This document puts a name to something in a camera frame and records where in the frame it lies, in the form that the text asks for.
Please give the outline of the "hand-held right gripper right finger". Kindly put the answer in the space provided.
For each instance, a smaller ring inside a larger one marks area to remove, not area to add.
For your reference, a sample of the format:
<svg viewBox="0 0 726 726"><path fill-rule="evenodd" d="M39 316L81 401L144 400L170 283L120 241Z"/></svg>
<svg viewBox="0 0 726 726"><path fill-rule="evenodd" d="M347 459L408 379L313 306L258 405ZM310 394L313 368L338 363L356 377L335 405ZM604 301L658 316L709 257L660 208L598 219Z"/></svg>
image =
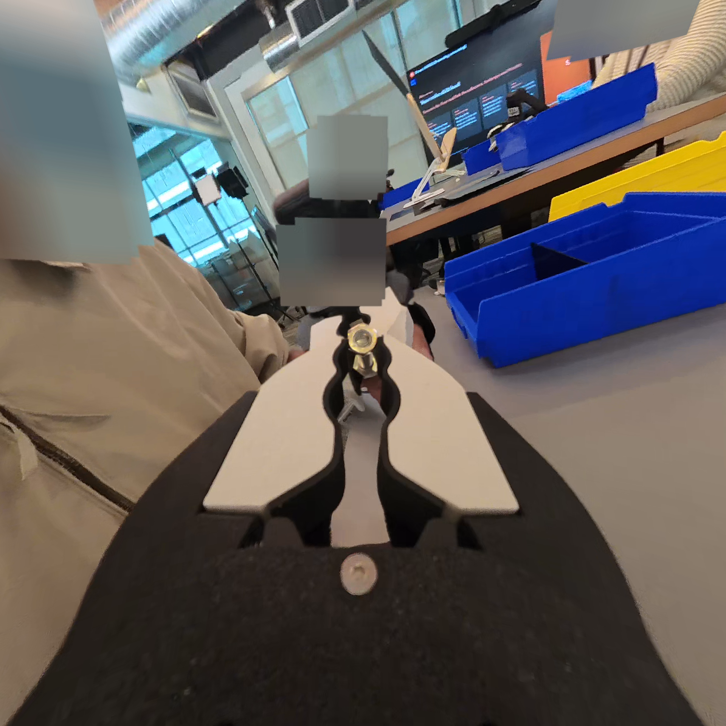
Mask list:
<svg viewBox="0 0 726 726"><path fill-rule="evenodd" d="M394 338L379 340L377 494L391 539L418 539L431 521L521 511L472 397L434 361Z"/></svg>

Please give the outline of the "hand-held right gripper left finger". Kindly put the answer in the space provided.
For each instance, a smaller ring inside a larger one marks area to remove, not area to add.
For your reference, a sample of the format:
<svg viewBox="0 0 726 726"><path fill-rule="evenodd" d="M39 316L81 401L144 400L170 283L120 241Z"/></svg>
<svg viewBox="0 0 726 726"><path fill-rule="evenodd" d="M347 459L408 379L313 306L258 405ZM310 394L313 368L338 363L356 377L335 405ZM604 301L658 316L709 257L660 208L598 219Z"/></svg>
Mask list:
<svg viewBox="0 0 726 726"><path fill-rule="evenodd" d="M287 518L304 541L330 541L345 489L342 434L347 345L320 343L261 385L203 511Z"/></svg>

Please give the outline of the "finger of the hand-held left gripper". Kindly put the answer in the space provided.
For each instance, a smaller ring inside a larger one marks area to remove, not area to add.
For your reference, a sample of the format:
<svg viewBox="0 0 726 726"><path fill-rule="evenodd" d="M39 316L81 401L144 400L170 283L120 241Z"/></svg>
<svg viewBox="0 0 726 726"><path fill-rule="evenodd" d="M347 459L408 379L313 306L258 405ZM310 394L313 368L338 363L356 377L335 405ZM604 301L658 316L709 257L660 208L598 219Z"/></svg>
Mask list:
<svg viewBox="0 0 726 726"><path fill-rule="evenodd" d="M339 333L344 315L315 316L309 313L298 323L298 355L305 352L333 354L342 343Z"/></svg>
<svg viewBox="0 0 726 726"><path fill-rule="evenodd" d="M389 336L407 346L413 345L413 318L409 308L399 302L391 288L385 289L381 304L366 306L366 314L379 336Z"/></svg>

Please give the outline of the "blue divided storage bin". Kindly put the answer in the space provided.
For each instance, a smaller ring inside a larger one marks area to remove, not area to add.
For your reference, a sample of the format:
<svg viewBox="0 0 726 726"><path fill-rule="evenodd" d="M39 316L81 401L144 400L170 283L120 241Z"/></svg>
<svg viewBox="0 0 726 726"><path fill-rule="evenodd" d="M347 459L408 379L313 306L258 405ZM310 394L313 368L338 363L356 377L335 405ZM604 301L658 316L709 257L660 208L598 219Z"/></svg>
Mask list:
<svg viewBox="0 0 726 726"><path fill-rule="evenodd" d="M725 194L628 193L446 262L478 358L504 368L725 301Z"/></svg>

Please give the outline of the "person's left hand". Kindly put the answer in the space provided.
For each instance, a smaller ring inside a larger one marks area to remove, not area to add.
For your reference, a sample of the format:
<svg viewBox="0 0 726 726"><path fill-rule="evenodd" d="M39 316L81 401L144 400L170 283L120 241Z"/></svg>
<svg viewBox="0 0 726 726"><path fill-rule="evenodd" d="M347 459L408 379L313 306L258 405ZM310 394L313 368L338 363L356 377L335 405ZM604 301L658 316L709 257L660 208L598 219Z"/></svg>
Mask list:
<svg viewBox="0 0 726 726"><path fill-rule="evenodd" d="M410 304L407 311L413 322L413 349L431 361L435 361L431 343L436 336L436 327L430 316L419 304Z"/></svg>

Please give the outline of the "small blue storage bin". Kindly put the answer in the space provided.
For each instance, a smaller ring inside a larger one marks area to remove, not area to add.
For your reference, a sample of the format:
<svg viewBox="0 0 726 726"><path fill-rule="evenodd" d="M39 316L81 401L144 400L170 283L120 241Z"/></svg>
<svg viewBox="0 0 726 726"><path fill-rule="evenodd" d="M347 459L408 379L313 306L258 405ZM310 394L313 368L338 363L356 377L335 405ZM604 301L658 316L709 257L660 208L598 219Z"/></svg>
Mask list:
<svg viewBox="0 0 726 726"><path fill-rule="evenodd" d="M403 186L388 189L377 202L379 212L383 213L386 209L410 200L421 180L422 178L418 178Z"/></svg>
<svg viewBox="0 0 726 726"><path fill-rule="evenodd" d="M477 174L482 174L487 170L493 170L497 174L503 172L500 153L496 145L496 137L486 139L468 148L462 152L461 156L468 177L475 177Z"/></svg>

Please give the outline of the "black studio lamp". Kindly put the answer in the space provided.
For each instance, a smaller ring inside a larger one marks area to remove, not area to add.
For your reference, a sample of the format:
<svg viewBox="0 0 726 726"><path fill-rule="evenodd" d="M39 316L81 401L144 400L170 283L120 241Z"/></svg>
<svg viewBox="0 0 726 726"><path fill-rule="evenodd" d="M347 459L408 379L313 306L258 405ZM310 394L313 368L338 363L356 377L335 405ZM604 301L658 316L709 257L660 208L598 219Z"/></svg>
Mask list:
<svg viewBox="0 0 726 726"><path fill-rule="evenodd" d="M219 188L231 198L244 200L248 196L248 182L236 166L224 162L216 171Z"/></svg>

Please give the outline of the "white studio light panel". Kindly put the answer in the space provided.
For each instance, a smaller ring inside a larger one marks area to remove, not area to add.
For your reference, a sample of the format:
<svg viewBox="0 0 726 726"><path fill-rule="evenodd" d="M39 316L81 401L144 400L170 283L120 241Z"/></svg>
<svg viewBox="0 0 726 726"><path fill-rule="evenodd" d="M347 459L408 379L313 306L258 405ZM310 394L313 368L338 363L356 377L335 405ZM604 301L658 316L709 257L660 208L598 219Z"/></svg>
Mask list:
<svg viewBox="0 0 726 726"><path fill-rule="evenodd" d="M200 169L192 180L192 193L195 199L205 208L218 203L222 199L222 188L214 173L206 173Z"/></svg>

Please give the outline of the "brown wooden desk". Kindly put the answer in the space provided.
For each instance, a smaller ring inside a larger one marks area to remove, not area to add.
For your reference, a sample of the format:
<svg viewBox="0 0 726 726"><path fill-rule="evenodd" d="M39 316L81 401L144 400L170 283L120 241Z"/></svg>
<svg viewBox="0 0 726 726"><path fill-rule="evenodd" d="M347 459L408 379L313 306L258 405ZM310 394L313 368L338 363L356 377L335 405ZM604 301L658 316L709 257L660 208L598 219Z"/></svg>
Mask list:
<svg viewBox="0 0 726 726"><path fill-rule="evenodd" d="M501 184L479 189L464 200L435 205L419 215L388 222L388 247L408 240L476 232L493 218L509 220L544 206L552 198L594 182L659 141L725 112L724 94L648 114L643 120L531 167Z"/></svg>

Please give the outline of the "computer monitor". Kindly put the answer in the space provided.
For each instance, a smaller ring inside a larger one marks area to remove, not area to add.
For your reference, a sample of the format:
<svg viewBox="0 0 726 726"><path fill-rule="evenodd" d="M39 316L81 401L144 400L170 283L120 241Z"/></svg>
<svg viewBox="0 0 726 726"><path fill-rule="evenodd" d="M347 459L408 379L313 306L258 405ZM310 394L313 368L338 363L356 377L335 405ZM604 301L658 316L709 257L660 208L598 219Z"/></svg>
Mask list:
<svg viewBox="0 0 726 726"><path fill-rule="evenodd" d="M508 120L506 98L515 91L544 102L540 37L502 27L409 68L410 94L434 139L456 128L455 147L467 150Z"/></svg>

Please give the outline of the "white ceiling vent grille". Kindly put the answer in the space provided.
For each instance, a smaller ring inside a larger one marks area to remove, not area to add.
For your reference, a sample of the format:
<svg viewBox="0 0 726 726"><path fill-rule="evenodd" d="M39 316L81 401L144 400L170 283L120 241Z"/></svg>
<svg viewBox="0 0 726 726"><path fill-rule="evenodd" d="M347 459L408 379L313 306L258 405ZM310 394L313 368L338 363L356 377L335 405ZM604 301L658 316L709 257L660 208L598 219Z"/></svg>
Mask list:
<svg viewBox="0 0 726 726"><path fill-rule="evenodd" d="M298 45L308 44L356 10L355 1L293 1L285 13Z"/></svg>

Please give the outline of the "yellow storage bin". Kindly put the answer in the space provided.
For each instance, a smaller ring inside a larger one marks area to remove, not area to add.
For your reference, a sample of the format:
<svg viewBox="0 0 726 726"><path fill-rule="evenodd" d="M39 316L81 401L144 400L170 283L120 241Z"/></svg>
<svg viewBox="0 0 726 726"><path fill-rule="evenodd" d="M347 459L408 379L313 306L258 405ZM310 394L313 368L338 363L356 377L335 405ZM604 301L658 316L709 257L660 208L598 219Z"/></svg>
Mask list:
<svg viewBox="0 0 726 726"><path fill-rule="evenodd" d="M597 204L620 203L631 192L724 192L725 132L695 141L553 198L549 222Z"/></svg>

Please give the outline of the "silver ventilation duct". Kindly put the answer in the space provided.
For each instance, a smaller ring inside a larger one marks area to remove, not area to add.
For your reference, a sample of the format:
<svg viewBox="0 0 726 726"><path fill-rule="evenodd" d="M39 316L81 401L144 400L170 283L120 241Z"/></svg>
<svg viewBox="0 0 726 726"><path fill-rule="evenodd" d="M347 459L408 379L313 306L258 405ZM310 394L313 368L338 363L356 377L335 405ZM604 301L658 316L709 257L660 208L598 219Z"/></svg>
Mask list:
<svg viewBox="0 0 726 726"><path fill-rule="evenodd" d="M154 73L243 1L124 1L102 16L117 77L132 84Z"/></svg>

